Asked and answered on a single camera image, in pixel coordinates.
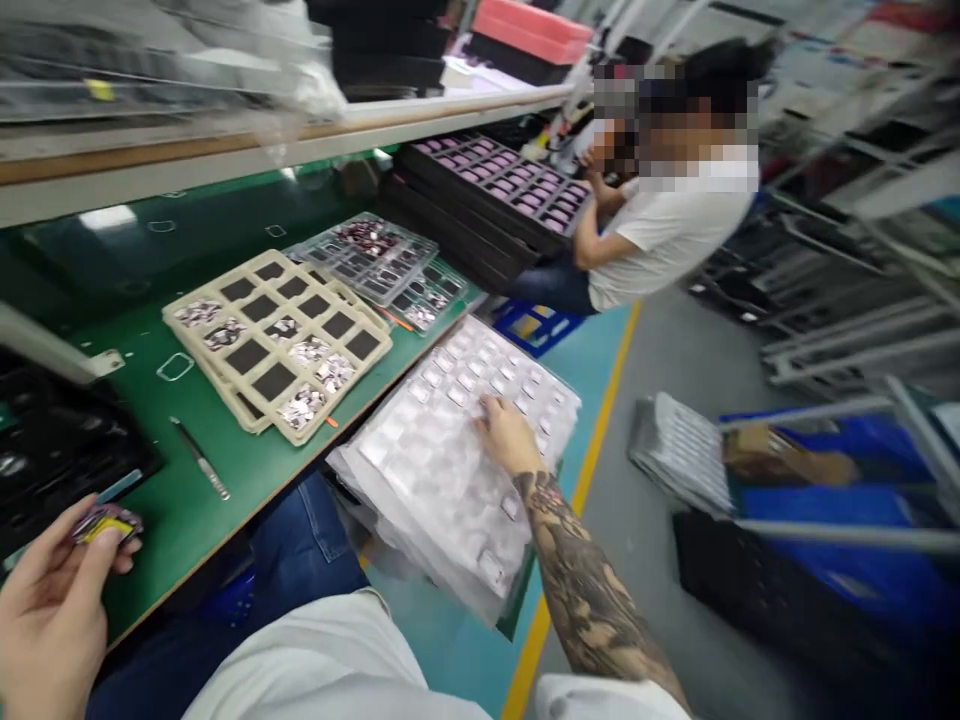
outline teal floor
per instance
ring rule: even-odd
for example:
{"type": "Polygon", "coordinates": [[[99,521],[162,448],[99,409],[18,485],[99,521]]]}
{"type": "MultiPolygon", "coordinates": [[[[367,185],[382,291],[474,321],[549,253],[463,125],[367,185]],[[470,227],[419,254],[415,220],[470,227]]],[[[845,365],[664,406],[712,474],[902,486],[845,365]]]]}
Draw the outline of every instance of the teal floor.
{"type": "MultiPolygon", "coordinates": [[[[583,402],[560,472],[568,498],[577,485],[629,317],[630,308],[625,307],[590,318],[542,360],[583,402]]],[[[513,642],[426,582],[395,580],[375,567],[369,574],[390,604],[430,687],[473,700],[498,718],[541,594],[539,570],[534,569],[513,642]]]]}

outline white sleeve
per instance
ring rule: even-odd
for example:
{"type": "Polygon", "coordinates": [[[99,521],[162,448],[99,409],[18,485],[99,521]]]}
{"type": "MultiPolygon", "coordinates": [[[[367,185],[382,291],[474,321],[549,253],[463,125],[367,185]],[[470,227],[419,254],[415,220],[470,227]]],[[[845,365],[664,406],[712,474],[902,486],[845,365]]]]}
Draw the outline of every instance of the white sleeve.
{"type": "Polygon", "coordinates": [[[659,193],[639,211],[630,212],[630,209],[626,208],[627,218],[617,223],[612,232],[649,252],[680,234],[685,216],[691,209],[685,193],[659,193]]]}
{"type": "Polygon", "coordinates": [[[537,684],[539,720],[690,720],[655,682],[544,675],[537,684]]]}

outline clear plastic wrap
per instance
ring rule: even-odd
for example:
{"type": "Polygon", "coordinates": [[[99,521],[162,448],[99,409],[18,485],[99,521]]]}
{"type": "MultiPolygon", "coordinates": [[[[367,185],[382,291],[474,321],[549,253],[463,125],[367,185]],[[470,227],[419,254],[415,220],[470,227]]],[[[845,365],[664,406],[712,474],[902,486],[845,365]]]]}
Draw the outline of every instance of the clear plastic wrap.
{"type": "Polygon", "coordinates": [[[513,401],[536,429],[544,459],[556,464],[579,398],[472,317],[329,462],[376,511],[380,538],[492,626],[522,568],[530,528],[519,494],[472,425],[484,394],[513,401]]]}
{"type": "Polygon", "coordinates": [[[10,0],[0,7],[0,123],[257,110],[278,166],[347,103],[329,31],[303,0],[10,0]]]}

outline hand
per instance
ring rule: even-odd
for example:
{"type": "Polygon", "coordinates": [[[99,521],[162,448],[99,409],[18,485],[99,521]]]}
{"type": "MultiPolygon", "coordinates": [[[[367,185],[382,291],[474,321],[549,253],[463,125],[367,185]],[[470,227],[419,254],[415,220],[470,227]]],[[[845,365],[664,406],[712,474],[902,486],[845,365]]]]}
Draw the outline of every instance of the hand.
{"type": "Polygon", "coordinates": [[[493,459],[510,477],[524,472],[545,471],[533,430],[509,400],[484,395],[485,418],[475,420],[477,432],[493,459]]]}
{"type": "Polygon", "coordinates": [[[94,506],[89,495],[31,543],[0,590],[0,697],[8,720],[82,720],[107,649],[100,602],[111,567],[133,568],[138,539],[118,549],[104,530],[73,544],[74,526],[94,506]]]}

